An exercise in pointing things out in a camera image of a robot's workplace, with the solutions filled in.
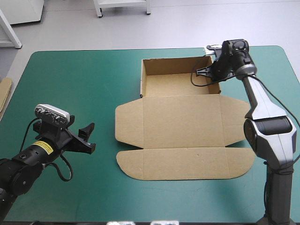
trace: open cardboard box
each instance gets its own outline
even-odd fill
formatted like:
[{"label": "open cardboard box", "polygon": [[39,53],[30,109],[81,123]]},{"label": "open cardboard box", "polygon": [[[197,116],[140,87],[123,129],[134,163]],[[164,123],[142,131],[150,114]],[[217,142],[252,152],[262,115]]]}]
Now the open cardboard box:
[{"label": "open cardboard box", "polygon": [[116,108],[116,139],[143,148],[117,154],[124,173],[139,180],[228,179],[250,169],[251,149],[226,147],[245,139],[248,103],[220,95],[219,84],[191,84],[192,69],[211,63],[208,56],[142,61],[142,98]]}]

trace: metal base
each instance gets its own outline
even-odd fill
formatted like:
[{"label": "metal base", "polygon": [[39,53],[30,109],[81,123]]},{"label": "metal base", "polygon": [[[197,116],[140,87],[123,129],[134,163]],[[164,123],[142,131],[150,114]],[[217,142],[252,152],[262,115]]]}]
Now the metal base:
[{"label": "metal base", "polygon": [[[257,221],[257,225],[273,225],[273,224],[269,223],[269,220],[267,217],[263,217]],[[296,223],[294,221],[292,221],[292,219],[290,219],[289,225],[296,225]]]}]

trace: sticker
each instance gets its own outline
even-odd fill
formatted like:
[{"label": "sticker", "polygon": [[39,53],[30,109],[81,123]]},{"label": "sticker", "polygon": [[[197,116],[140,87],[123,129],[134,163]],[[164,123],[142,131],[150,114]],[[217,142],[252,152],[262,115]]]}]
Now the sticker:
[{"label": "sticker", "polygon": [[42,149],[44,149],[48,155],[50,155],[53,152],[53,148],[46,142],[43,141],[37,141],[34,142],[33,145],[37,145],[39,147],[41,147]]}]

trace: cardboard box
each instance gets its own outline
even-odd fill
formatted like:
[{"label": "cardboard box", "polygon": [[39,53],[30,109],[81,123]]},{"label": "cardboard box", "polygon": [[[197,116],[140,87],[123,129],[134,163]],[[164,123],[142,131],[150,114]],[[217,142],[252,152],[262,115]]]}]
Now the cardboard box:
[{"label": "cardboard box", "polygon": [[7,77],[3,78],[3,80],[0,82],[0,112],[4,107],[11,85],[12,85],[12,79]]},{"label": "cardboard box", "polygon": [[[226,148],[245,139],[248,103],[220,95],[218,84],[195,87],[193,68],[210,57],[142,61],[141,99],[116,108],[115,136],[142,150],[117,154],[120,168],[139,180],[228,179],[254,162],[249,148]],[[193,77],[195,83],[209,78]]]}]

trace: black cable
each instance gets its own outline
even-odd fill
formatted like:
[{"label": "black cable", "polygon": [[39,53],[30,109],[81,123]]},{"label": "black cable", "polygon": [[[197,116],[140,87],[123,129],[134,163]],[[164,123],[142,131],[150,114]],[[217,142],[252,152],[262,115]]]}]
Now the black cable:
[{"label": "black cable", "polygon": [[23,149],[23,146],[24,146],[24,143],[25,143],[25,140],[26,140],[27,134],[28,134],[28,130],[29,130],[29,128],[30,128],[30,126],[31,126],[31,124],[32,124],[34,121],[36,121],[36,120],[39,120],[39,118],[35,118],[35,119],[33,119],[33,120],[32,120],[32,121],[30,121],[30,123],[28,124],[28,126],[27,126],[27,129],[26,129],[26,132],[25,132],[25,135],[24,135],[24,138],[23,138],[23,142],[22,142],[22,145],[21,145],[21,147],[20,147],[20,151],[19,151],[19,152],[21,152],[21,151],[22,151],[22,149]]},{"label": "black cable", "polygon": [[65,178],[61,171],[60,171],[60,168],[58,167],[58,165],[56,163],[47,163],[45,165],[50,165],[50,166],[53,166],[56,171],[57,171],[57,174],[58,176],[60,177],[60,179],[64,182],[68,182],[70,181],[72,178],[73,178],[73,169],[71,167],[71,164],[67,161],[67,159],[63,156],[63,155],[60,155],[61,159],[65,162],[65,164],[67,165],[67,167],[69,168],[69,171],[70,171],[70,177],[69,178]]}]

